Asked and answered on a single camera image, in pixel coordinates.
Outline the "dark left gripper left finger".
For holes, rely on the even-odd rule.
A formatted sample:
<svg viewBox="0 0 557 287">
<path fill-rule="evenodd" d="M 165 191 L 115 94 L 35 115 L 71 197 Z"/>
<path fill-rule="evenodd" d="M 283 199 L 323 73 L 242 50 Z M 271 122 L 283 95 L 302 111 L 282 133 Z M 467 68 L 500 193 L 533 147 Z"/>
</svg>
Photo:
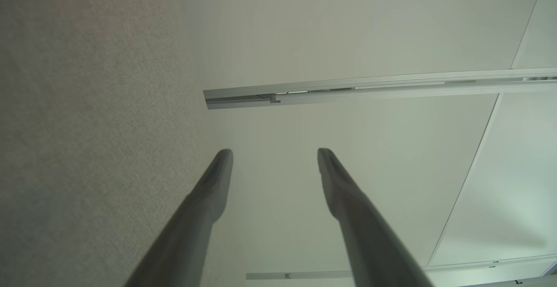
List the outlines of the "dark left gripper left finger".
<svg viewBox="0 0 557 287">
<path fill-rule="evenodd" d="M 228 200 L 233 152 L 217 152 L 203 176 L 152 243 L 127 287 L 198 287 L 215 222 Z"/>
</svg>

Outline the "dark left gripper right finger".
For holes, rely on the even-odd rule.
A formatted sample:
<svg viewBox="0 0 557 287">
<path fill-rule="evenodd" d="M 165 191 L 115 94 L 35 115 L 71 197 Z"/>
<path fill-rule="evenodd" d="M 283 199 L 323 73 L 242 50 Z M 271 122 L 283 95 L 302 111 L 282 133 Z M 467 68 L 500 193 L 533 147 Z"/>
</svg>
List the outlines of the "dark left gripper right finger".
<svg viewBox="0 0 557 287">
<path fill-rule="evenodd" d="M 318 149 L 327 206 L 339 222 L 357 287 L 432 284 L 332 150 Z"/>
</svg>

